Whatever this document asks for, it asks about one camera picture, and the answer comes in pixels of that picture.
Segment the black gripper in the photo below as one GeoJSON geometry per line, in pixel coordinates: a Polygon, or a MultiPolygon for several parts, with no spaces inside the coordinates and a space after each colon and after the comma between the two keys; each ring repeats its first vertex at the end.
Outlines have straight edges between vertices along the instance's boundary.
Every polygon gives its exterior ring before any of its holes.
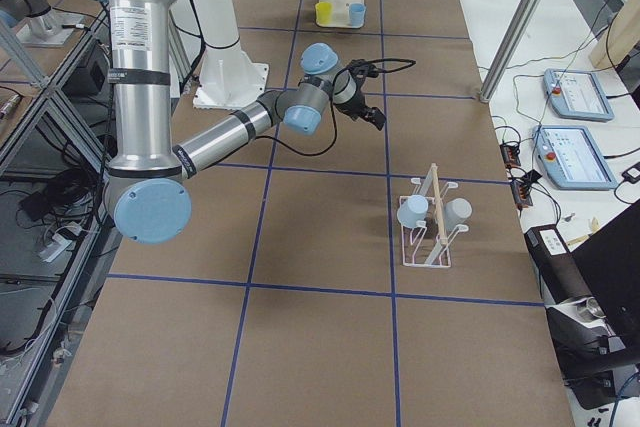
{"type": "Polygon", "coordinates": [[[377,107],[369,107],[361,90],[368,77],[377,77],[377,68],[364,59],[352,60],[346,67],[337,68],[333,75],[333,105],[352,120],[362,119],[382,131],[385,114],[377,107]]]}

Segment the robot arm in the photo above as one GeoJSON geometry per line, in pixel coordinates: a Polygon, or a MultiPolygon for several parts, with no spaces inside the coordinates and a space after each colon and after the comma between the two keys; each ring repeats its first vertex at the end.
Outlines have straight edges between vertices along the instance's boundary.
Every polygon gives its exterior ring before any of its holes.
{"type": "Polygon", "coordinates": [[[228,110],[216,125],[179,144],[171,140],[171,9],[177,0],[97,0],[107,5],[117,153],[108,164],[107,210],[119,232],[158,244],[187,225],[192,201],[184,181],[284,124],[310,135],[325,111],[377,128],[384,114],[367,105],[361,87],[380,72],[376,61],[343,64],[327,44],[301,57],[303,77],[289,91],[266,86],[268,68],[242,50],[232,0],[190,0],[202,50],[200,107],[228,110]]]}

